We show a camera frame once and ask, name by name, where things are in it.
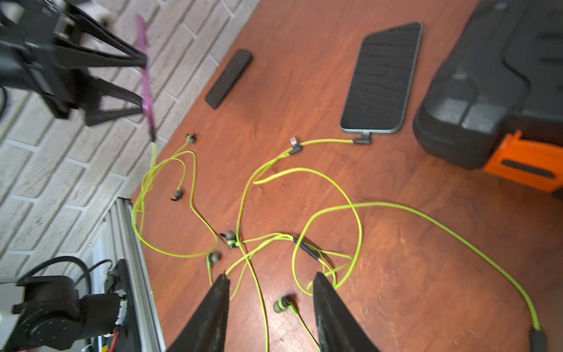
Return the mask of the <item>black smartphone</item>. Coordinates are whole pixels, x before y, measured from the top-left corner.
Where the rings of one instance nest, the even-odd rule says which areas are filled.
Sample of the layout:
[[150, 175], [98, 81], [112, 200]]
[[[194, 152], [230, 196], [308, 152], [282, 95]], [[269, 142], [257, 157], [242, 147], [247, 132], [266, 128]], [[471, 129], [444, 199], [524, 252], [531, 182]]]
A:
[[246, 49], [238, 49], [235, 52], [226, 68], [205, 97], [206, 103], [212, 109], [217, 110], [244, 71], [249, 67], [253, 58], [252, 52]]
[[136, 48], [144, 55], [145, 64], [141, 64], [141, 85], [142, 85], [142, 108], [144, 116], [147, 119], [148, 130], [151, 142], [156, 140], [155, 132], [155, 119], [153, 110], [153, 98], [151, 92], [151, 79], [148, 69], [148, 55], [147, 55], [147, 27], [145, 19], [137, 14], [136, 15]]
[[346, 133], [398, 132], [403, 126], [422, 40], [419, 21], [367, 35], [340, 120]]

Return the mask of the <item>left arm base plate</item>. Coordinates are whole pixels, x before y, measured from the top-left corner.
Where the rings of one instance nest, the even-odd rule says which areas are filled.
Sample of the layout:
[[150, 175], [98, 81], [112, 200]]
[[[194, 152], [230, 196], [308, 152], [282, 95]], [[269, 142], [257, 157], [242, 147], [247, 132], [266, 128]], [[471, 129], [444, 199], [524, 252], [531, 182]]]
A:
[[110, 335], [105, 337], [106, 344], [102, 351], [138, 352], [142, 350], [138, 319], [136, 317], [135, 298], [125, 259], [117, 261], [108, 273], [105, 293], [114, 293], [119, 298], [118, 315]]

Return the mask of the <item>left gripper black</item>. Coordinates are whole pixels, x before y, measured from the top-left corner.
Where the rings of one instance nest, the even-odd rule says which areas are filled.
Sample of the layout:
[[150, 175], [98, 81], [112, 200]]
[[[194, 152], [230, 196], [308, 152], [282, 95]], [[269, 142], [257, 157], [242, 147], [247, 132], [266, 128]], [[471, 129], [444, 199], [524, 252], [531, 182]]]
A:
[[[36, 92], [51, 114], [67, 119], [79, 108], [81, 68], [145, 67], [147, 55], [86, 13], [65, 12], [52, 1], [1, 2], [1, 88]], [[142, 114], [142, 97], [96, 77], [81, 89], [88, 127]]]

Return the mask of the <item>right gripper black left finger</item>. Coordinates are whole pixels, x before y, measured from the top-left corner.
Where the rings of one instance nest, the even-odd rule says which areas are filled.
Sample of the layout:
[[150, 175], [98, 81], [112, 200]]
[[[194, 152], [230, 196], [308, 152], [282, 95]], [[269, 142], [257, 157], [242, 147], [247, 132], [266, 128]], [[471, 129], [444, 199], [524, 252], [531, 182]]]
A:
[[230, 279], [221, 274], [167, 351], [224, 351]]

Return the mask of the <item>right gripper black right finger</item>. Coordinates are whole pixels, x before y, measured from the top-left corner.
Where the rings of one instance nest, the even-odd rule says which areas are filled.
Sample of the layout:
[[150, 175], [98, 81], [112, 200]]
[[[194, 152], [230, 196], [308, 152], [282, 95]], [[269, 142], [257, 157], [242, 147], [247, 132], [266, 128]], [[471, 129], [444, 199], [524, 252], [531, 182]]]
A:
[[313, 281], [313, 302], [321, 351], [379, 352], [320, 272]]

